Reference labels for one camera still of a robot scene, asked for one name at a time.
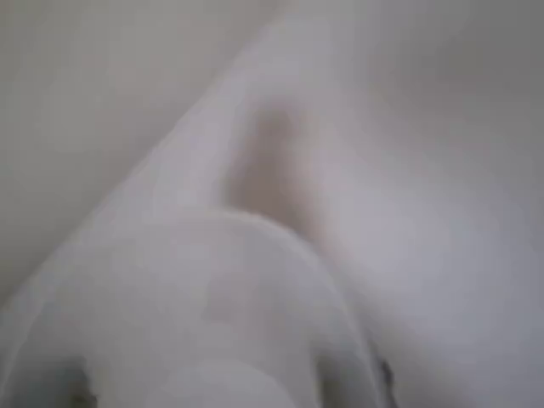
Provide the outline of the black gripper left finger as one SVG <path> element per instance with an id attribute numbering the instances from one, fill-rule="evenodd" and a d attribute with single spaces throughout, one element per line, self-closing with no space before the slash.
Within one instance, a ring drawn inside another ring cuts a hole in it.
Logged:
<path id="1" fill-rule="evenodd" d="M 89 376 L 82 365 L 69 365 L 61 374 L 59 407 L 98 407 L 98 396 L 92 390 Z"/>

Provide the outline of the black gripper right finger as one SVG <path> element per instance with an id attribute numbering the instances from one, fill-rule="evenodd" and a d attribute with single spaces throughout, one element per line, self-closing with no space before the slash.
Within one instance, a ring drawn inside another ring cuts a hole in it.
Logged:
<path id="1" fill-rule="evenodd" d="M 394 395 L 394 372 L 376 343 L 373 343 L 373 358 L 377 381 L 382 393 L 382 405 L 388 408 L 397 408 Z"/>

